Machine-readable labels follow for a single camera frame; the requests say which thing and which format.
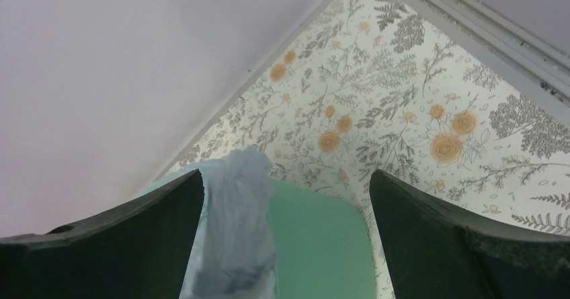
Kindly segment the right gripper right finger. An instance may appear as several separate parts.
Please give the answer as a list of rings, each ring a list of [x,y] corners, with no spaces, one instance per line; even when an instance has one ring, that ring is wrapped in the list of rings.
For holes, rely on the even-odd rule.
[[[569,238],[502,223],[385,171],[369,195],[397,298],[568,298]]]

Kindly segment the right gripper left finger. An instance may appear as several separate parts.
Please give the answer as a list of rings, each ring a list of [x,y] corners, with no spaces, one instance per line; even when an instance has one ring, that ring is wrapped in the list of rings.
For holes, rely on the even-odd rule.
[[[1,239],[2,298],[178,298],[204,203],[190,171],[46,234]]]

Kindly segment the light blue plastic trash bag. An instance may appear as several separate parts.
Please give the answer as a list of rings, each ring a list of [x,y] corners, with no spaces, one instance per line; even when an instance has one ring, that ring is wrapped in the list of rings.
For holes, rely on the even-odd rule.
[[[270,167],[248,146],[187,168],[201,173],[205,198],[180,298],[277,298]]]

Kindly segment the green plastic trash bin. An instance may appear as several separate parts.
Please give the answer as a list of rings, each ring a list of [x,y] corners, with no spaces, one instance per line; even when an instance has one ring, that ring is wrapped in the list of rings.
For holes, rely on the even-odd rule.
[[[193,171],[189,166],[153,187]],[[372,248],[359,211],[343,200],[270,180],[275,187],[268,223],[278,252],[277,298],[375,298]]]

